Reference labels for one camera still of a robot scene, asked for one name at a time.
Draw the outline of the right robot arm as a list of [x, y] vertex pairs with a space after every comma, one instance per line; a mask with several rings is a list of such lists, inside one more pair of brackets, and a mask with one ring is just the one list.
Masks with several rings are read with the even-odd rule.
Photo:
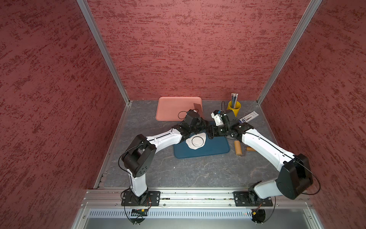
[[229, 136], [253, 148], [267, 159], [277, 171], [277, 178], [259, 181], [248, 189], [251, 205], [259, 205], [269, 197], [284, 196], [296, 199], [313, 184], [309, 159], [295, 155], [276, 145], [247, 122], [240, 122], [232, 110], [211, 113], [214, 124], [206, 129], [209, 137]]

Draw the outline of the white dough piece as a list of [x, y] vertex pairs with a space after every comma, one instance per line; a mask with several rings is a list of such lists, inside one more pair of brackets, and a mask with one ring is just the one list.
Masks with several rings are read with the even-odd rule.
[[[203, 137], [204, 139], [205, 139], [205, 142], [206, 142], [206, 133], [199, 133], [199, 134], [196, 134], [196, 135], [200, 135], [201, 137]], [[192, 150], [197, 150], [197, 149], [199, 149], [199, 148], [202, 148], [202, 147], [195, 147], [195, 146], [193, 146], [193, 144], [192, 144], [192, 137], [194, 137], [194, 136], [196, 136], [196, 135], [193, 135], [193, 136], [191, 136], [190, 138], [188, 138], [185, 142], [186, 142], [186, 144], [188, 145], [188, 147], [190, 148], [190, 149], [192, 149]]]

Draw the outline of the wooden rolling pin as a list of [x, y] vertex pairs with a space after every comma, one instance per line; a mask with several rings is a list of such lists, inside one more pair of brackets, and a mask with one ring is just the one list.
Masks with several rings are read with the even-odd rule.
[[247, 152], [256, 151], [252, 147], [245, 145], [244, 143], [240, 142], [239, 140], [234, 141], [234, 149], [235, 149], [235, 154], [237, 156], [245, 156]]

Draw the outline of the teal tray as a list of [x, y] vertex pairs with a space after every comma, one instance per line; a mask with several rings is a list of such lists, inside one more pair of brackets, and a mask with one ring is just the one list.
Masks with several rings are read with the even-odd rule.
[[211, 156], [211, 155], [225, 154], [230, 151], [228, 141], [223, 136], [214, 137], [213, 139], [210, 139], [208, 137], [208, 134], [206, 133], [205, 145], [197, 150], [190, 149], [185, 141], [186, 140], [184, 140], [182, 143], [173, 146], [175, 157], [182, 159], [191, 157]]

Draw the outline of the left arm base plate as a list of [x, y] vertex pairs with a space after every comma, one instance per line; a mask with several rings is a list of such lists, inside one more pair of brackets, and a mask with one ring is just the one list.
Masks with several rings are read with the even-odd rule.
[[136, 196], [131, 190], [124, 191], [121, 195], [122, 207], [155, 207], [159, 206], [161, 192], [160, 191], [146, 191], [140, 197]]

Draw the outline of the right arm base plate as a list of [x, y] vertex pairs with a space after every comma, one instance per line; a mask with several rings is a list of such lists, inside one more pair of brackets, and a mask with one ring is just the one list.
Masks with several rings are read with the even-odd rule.
[[237, 207], [272, 207], [270, 198], [259, 198], [253, 191], [234, 191], [234, 202]]

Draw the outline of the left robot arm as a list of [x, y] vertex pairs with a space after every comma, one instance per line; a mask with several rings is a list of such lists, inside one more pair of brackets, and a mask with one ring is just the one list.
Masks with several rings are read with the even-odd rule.
[[119, 162], [123, 162], [123, 171], [129, 174], [130, 196], [137, 205], [148, 204], [148, 187], [146, 172], [155, 154], [169, 146], [186, 141], [191, 135], [206, 130], [209, 122], [194, 111], [189, 110], [185, 118], [171, 129], [154, 136], [137, 135], [128, 149], [121, 155]]

